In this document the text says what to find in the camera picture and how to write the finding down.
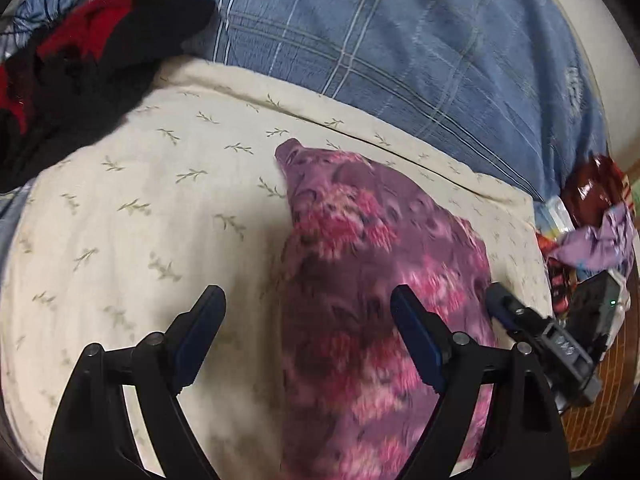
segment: pink floral pillow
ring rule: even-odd
[[[356,153],[276,150],[293,232],[282,254],[286,478],[392,480],[438,396],[420,380],[389,311],[407,283],[452,331],[484,345],[484,243],[413,181]],[[475,455],[483,387],[460,459]]]

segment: blue bedsheet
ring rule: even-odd
[[[190,53],[360,108],[537,200],[606,151],[601,105],[552,0],[216,1],[222,22]],[[18,13],[43,16],[44,0]]]

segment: leaf pattern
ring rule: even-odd
[[[267,137],[273,137],[274,135],[281,137],[282,134],[288,134],[289,130],[283,130],[282,128],[274,128],[270,132],[265,132],[265,133],[267,134]]]
[[[231,226],[233,230],[238,234],[240,239],[244,241],[244,232],[246,231],[246,227],[243,226],[242,224],[239,224],[236,221],[235,216],[229,216],[229,215],[224,215],[222,213],[218,213],[217,215],[214,215],[213,218],[219,218],[220,220],[222,220],[223,229],[225,231],[227,226]]]
[[[376,137],[376,139],[378,140],[378,144],[382,146],[391,146],[391,144],[386,142],[385,137],[381,136],[380,134],[375,134],[374,137]]]
[[[268,194],[268,197],[277,196],[278,198],[286,198],[287,196],[280,193],[278,191],[278,186],[273,186],[273,189],[267,185],[267,183],[260,177],[260,184],[258,184],[260,189],[265,190]]]
[[[148,113],[152,110],[159,110],[160,107],[159,106],[142,106],[140,108],[137,108],[136,110],[133,110],[133,113],[135,114],[145,114]]]
[[[140,435],[140,430],[133,430],[133,437],[136,439],[136,444],[139,446],[146,446],[146,438]]]
[[[53,409],[56,408],[56,406],[58,405],[58,400],[56,399],[55,395],[50,394],[49,392],[46,392],[45,390],[40,390],[40,395],[45,398],[45,400],[49,403],[50,407],[52,407]]]
[[[453,171],[453,173],[455,173],[456,175],[461,174],[451,163],[449,163],[449,169]]]
[[[284,108],[282,106],[280,106],[280,101],[278,101],[277,103],[274,102],[273,99],[271,99],[271,94],[267,94],[267,102],[273,106],[274,108],[276,108],[276,110],[284,110]]]
[[[238,336],[238,332],[226,330],[224,327],[218,330],[218,333],[216,334],[216,338],[213,340],[213,344],[217,347],[231,346],[236,350],[242,349],[242,343]]]
[[[209,173],[207,173],[204,170],[192,170],[191,168],[189,168],[189,173],[179,173],[176,175],[176,177],[178,177],[178,180],[176,180],[175,183],[178,184],[179,182],[182,182],[185,178],[189,178],[189,177],[192,177],[193,181],[195,182],[197,177],[203,174],[208,175]]]
[[[206,123],[211,123],[211,124],[220,124],[217,121],[214,121],[211,116],[206,116],[205,114],[203,114],[202,112],[198,112],[198,114],[196,115],[197,118],[202,119],[203,121],[205,121]]]
[[[180,274],[176,274],[175,271],[172,269],[172,266],[171,266],[172,262],[169,262],[167,265],[164,265],[160,260],[160,258],[156,256],[155,253],[151,253],[149,257],[151,258],[151,262],[149,263],[148,268],[155,269],[158,271],[159,273],[158,280],[164,280],[166,278],[169,278],[174,282],[179,282],[182,279],[182,276]]]
[[[55,296],[47,296],[47,291],[43,291],[40,294],[36,294],[31,301],[37,301],[43,305],[50,305],[56,299]]]
[[[122,204],[117,209],[117,211],[122,211],[122,210],[126,209],[127,211],[129,211],[129,216],[133,215],[133,213],[135,213],[136,211],[139,211],[143,215],[149,216],[151,214],[151,209],[149,209],[149,206],[151,204],[149,204],[149,203],[139,204],[138,200],[139,199],[135,199],[133,202],[129,202],[128,204]]]
[[[133,333],[133,331],[136,328],[136,324],[130,322],[129,319],[127,319],[127,313],[124,309],[108,305],[102,311],[111,317],[114,328],[120,327],[123,330],[130,332],[129,339],[131,341],[135,339],[135,334]]]
[[[20,238],[18,243],[22,246],[22,252],[24,254],[33,253],[33,245],[31,244],[31,242],[27,238],[24,238],[24,237]]]
[[[104,162],[102,162],[100,165],[101,166],[106,166],[107,167],[107,171],[122,171],[122,170],[126,170],[126,168],[124,168],[123,166],[118,166],[117,162],[113,162],[109,158],[109,155],[104,157]]]
[[[174,135],[174,133],[175,133],[175,132],[174,132],[173,130],[167,130],[167,129],[165,129],[165,128],[158,128],[158,129],[156,130],[156,132],[162,132],[162,134],[163,134],[165,137],[167,137],[169,140],[171,140],[171,142],[172,142],[172,144],[173,144],[174,146],[177,146],[177,145],[178,145],[178,141],[180,140],[180,137],[175,136],[175,135]]]
[[[252,152],[252,148],[249,146],[241,146],[239,142],[236,142],[235,144],[230,144],[228,146],[225,146],[225,150],[228,150],[229,148],[231,148],[232,150],[234,150],[236,153],[239,153],[240,151],[242,152],[247,152],[249,153],[249,155],[253,155],[254,152]]]
[[[76,272],[76,270],[79,269],[80,264],[82,262],[84,262],[85,265],[88,264],[92,254],[97,254],[100,252],[97,247],[94,247],[93,249],[84,249],[83,251],[84,252],[80,256],[78,256],[77,258],[74,258],[74,261],[76,263],[76,266],[74,267],[74,272]]]
[[[339,121],[338,119],[332,117],[330,121],[327,121],[324,124],[327,128],[333,128],[334,130],[337,128],[338,124],[344,124],[343,121]]]
[[[66,205],[69,207],[69,209],[71,209],[71,214],[75,215],[76,209],[78,209],[78,207],[80,206],[80,204],[76,202],[76,198],[78,197],[69,193],[63,193],[60,196],[66,199]]]
[[[69,357],[66,348],[62,350],[62,361],[60,361],[60,365],[65,368],[71,368],[74,365],[74,362]]]

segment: plastic package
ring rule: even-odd
[[[591,155],[576,168],[560,193],[576,228],[600,227],[607,209],[622,201],[624,174],[606,155]]]
[[[574,230],[571,216],[559,196],[551,197],[536,211],[536,227],[543,237],[552,241]]]
[[[538,224],[538,215],[536,215],[536,224]],[[575,269],[566,266],[558,260],[547,257],[553,249],[558,247],[558,244],[554,240],[550,240],[540,233],[536,233],[536,238],[540,252],[546,261],[548,285],[551,290],[551,306],[556,317],[562,320],[569,309],[571,296],[578,283]]]

